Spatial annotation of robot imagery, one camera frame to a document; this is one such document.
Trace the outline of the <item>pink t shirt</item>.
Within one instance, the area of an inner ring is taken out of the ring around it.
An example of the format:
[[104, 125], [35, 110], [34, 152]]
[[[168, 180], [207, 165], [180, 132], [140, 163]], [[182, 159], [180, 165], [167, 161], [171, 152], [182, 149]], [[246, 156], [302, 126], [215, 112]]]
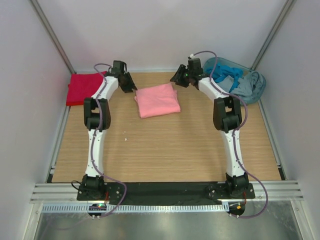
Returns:
[[171, 83], [138, 89], [134, 100], [141, 119], [181, 112], [177, 91]]

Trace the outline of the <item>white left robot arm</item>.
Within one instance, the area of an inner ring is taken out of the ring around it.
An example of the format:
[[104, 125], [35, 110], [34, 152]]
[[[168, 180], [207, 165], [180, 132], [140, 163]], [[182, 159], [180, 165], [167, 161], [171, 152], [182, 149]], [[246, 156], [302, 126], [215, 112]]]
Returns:
[[131, 74], [118, 75], [108, 72], [102, 75], [102, 83], [97, 91], [84, 99], [84, 125], [88, 130], [88, 160], [85, 174], [78, 189], [77, 200], [101, 200], [107, 193], [104, 175], [104, 142], [111, 125], [109, 100], [118, 89], [132, 93], [137, 89]]

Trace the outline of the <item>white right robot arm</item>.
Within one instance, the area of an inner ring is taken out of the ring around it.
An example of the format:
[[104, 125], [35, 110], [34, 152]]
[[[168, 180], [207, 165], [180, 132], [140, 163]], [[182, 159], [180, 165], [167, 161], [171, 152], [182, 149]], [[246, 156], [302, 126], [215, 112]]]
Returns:
[[185, 88], [192, 85], [213, 102], [213, 125], [221, 134], [226, 155], [225, 192], [231, 198], [244, 198], [249, 177], [240, 148], [243, 123], [240, 100], [219, 87], [198, 64], [196, 67], [181, 64], [170, 81]]

